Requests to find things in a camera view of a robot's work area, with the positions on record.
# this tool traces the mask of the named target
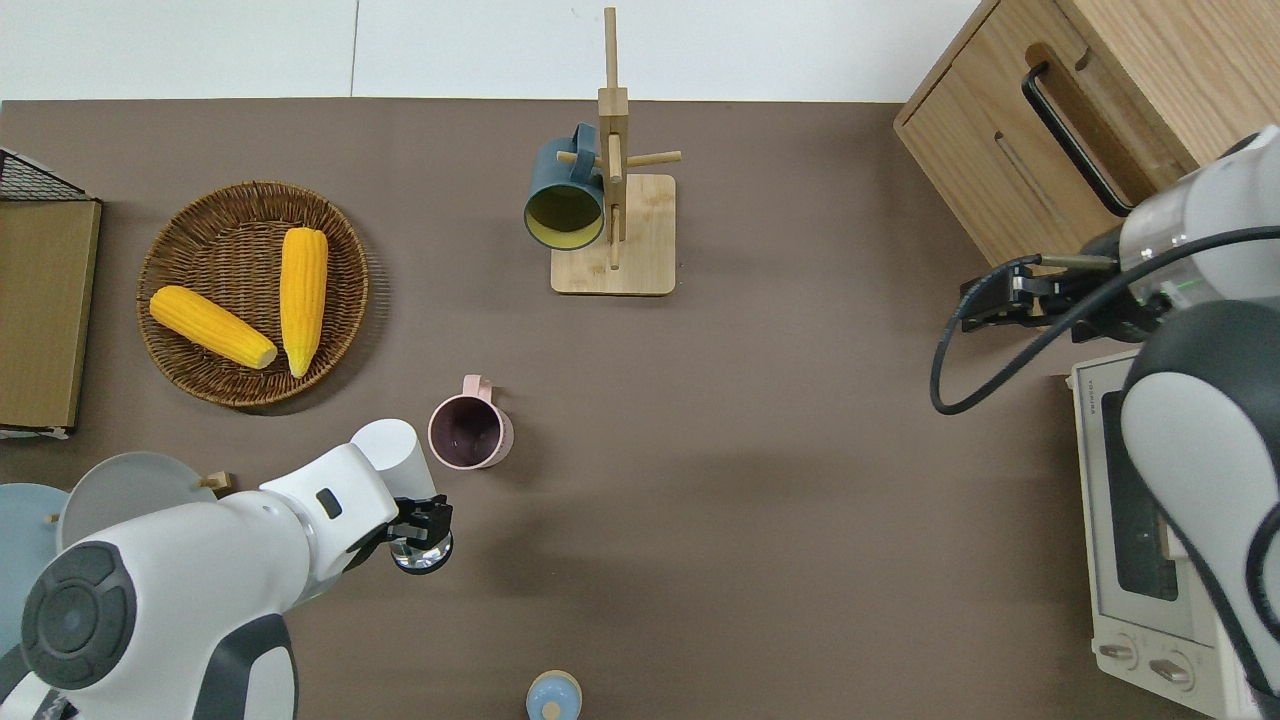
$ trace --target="corn cob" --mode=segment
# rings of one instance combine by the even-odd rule
[[[284,233],[280,251],[280,338],[294,378],[307,374],[320,347],[329,241],[311,228]]]
[[[246,368],[261,370],[275,360],[275,343],[195,291],[166,284],[148,307],[161,325]]]

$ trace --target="oven knob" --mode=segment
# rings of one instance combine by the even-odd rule
[[[1133,638],[1126,634],[1119,634],[1111,642],[1093,641],[1093,651],[1102,657],[1110,657],[1117,664],[1123,665],[1126,670],[1133,670],[1138,666],[1138,647],[1134,644]]]
[[[1098,655],[1114,657],[1115,660],[1133,660],[1133,651],[1123,644],[1100,644]]]
[[[1160,675],[1178,689],[1187,692],[1196,687],[1196,674],[1187,656],[1174,651],[1172,657],[1161,657],[1147,664],[1151,671]]]

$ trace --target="mug handle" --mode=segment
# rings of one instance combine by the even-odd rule
[[[595,168],[595,126],[590,123],[577,123],[573,131],[573,169],[570,170],[570,179],[586,184],[591,179],[591,170]]]
[[[484,375],[467,375],[462,378],[462,395],[493,402],[493,383],[484,379]]]

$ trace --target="toaster oven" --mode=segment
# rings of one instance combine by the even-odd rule
[[[1098,669],[1212,717],[1260,717],[1204,585],[1125,452],[1120,405],[1134,355],[1076,364],[1068,378]]]

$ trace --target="white wall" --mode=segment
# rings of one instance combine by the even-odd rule
[[[572,0],[0,0],[0,100],[595,97]],[[978,0],[612,0],[648,100],[905,100]]]

